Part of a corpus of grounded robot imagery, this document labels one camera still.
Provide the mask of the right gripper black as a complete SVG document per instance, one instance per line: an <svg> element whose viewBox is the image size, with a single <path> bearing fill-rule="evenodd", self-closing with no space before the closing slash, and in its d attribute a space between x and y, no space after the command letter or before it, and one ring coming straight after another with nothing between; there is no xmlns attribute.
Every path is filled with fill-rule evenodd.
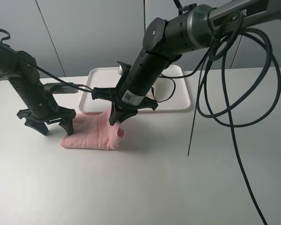
<svg viewBox="0 0 281 225"><path fill-rule="evenodd" d="M122 123L138 114L138 109L155 110L158 103L146 97L158 76L176 60L172 53L142 50L129 70L125 70L115 88L92 90L92 99L111 101L109 124Z"/></svg>

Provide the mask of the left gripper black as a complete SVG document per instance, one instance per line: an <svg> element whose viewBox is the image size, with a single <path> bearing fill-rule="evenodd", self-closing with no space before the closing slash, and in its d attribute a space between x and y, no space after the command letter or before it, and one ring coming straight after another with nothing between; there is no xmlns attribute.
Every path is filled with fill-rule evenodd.
<svg viewBox="0 0 281 225"><path fill-rule="evenodd" d="M27 106L17 113L18 118L25 119L25 126L47 135L46 124L59 123L67 135L73 134L75 110L59 106L53 94L40 82L39 75L17 75L9 77L8 81Z"/></svg>

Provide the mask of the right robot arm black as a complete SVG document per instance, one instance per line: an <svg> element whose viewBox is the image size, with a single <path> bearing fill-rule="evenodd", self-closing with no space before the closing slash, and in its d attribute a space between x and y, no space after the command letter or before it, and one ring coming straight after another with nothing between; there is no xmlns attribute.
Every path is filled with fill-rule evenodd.
<svg viewBox="0 0 281 225"><path fill-rule="evenodd" d="M139 109L156 109L147 93L158 76L184 53L208 48L210 60L222 56L216 48L226 42L228 50L238 35L253 26L281 20L281 0L234 0L221 7L189 5L167 21L156 18L148 26L142 50L132 65L120 63L122 75L114 88L94 88L93 99L111 102L109 123L123 122Z"/></svg>

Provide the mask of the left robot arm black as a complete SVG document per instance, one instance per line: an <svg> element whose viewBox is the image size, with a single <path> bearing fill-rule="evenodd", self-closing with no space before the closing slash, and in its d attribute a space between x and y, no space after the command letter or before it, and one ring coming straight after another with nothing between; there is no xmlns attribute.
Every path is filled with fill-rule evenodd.
<svg viewBox="0 0 281 225"><path fill-rule="evenodd" d="M74 109L59 106L52 92L40 82L38 70L32 65L35 58L24 51L14 51L0 43L0 77L7 78L27 109L20 110L17 117L25 118L25 126L43 135L48 134L47 124L59 123L68 135L72 135Z"/></svg>

